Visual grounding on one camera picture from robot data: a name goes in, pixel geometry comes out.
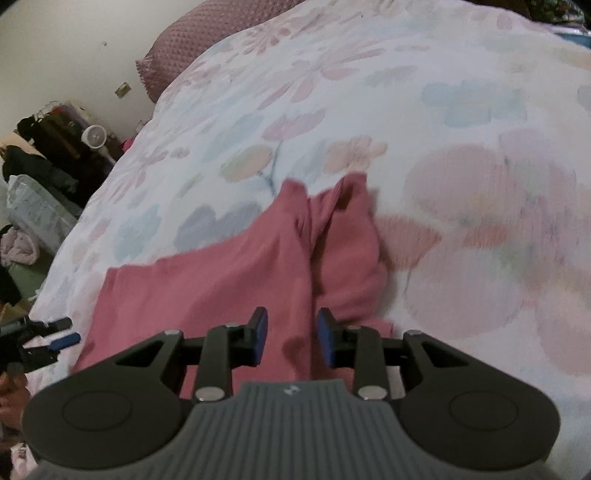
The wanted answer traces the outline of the person left hand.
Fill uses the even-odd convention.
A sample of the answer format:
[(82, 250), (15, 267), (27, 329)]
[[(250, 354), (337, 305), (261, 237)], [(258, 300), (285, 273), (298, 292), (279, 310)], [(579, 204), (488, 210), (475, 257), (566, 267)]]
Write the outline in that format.
[(1, 423), (10, 429), (19, 430), (24, 410), (31, 398), (27, 377), (24, 374), (11, 377), (7, 373), (3, 373), (0, 394)]

